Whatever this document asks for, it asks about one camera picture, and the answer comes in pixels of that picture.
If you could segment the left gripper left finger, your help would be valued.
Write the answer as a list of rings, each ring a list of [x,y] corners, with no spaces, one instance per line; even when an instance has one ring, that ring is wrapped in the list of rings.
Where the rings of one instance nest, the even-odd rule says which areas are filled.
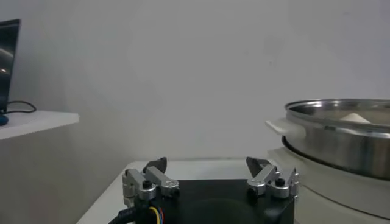
[[[168,165],[167,157],[149,161],[142,171],[126,169],[122,175],[122,191],[124,204],[134,207],[136,199],[141,201],[152,201],[157,198],[159,192],[162,197],[178,198],[180,185],[165,175]]]

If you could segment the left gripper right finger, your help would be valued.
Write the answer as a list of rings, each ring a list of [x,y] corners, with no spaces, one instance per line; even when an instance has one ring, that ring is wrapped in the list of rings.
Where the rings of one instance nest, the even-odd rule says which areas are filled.
[[[297,198],[299,173],[296,168],[280,170],[266,159],[253,157],[247,157],[246,164],[252,175],[247,180],[252,195],[258,198],[268,190],[274,198]]]

